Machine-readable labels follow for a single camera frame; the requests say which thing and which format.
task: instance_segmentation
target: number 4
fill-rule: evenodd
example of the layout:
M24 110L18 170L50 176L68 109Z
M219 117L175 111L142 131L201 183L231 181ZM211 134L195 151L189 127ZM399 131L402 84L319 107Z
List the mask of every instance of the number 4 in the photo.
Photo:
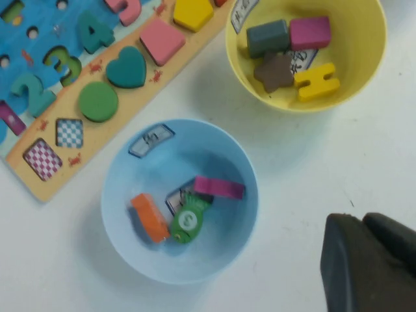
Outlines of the number 4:
M77 28L81 42L90 54L94 54L101 46L110 46L115 40L112 30L88 10L78 17Z

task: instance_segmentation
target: yellow bowl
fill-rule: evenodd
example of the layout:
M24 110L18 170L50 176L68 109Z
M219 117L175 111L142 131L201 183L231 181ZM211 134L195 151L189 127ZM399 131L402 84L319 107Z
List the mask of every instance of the yellow bowl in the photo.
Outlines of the yellow bowl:
M379 0L259 0L239 34L231 23L232 13L231 9L226 25L226 47L235 75L255 97L284 111L317 112L341 104L370 81L384 54L387 27ZM293 18L313 16L329 16L332 40L328 47L319 50L311 68L334 63L334 77L339 78L340 89L331 96L308 102L298 101L295 87L267 94L262 83L254 78L254 68L261 59L248 56L247 28L280 19L289 25Z

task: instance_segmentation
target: yellow letter h block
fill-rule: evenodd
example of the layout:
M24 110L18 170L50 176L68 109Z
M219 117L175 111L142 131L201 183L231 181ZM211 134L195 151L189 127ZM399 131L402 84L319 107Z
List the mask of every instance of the yellow letter h block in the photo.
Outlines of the yellow letter h block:
M338 78L332 78L334 73L333 63L296 73L294 85L299 88L299 101L310 101L338 90L340 83Z

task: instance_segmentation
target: yellow pentagon block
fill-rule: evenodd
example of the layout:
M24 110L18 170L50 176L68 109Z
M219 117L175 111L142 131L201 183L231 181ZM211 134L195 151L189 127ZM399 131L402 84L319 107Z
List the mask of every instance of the yellow pentagon block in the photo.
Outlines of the yellow pentagon block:
M334 73L333 63L296 73L294 85L299 88L299 101L310 101L337 91L340 82L337 78L332 78Z
M196 33L213 16L214 9L209 0L176 0L174 21L190 31Z

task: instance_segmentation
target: black object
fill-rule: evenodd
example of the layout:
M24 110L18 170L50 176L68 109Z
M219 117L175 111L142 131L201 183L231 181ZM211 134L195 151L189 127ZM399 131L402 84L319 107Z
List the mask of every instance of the black object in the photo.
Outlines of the black object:
M378 213L326 219L328 312L416 312L416 232Z

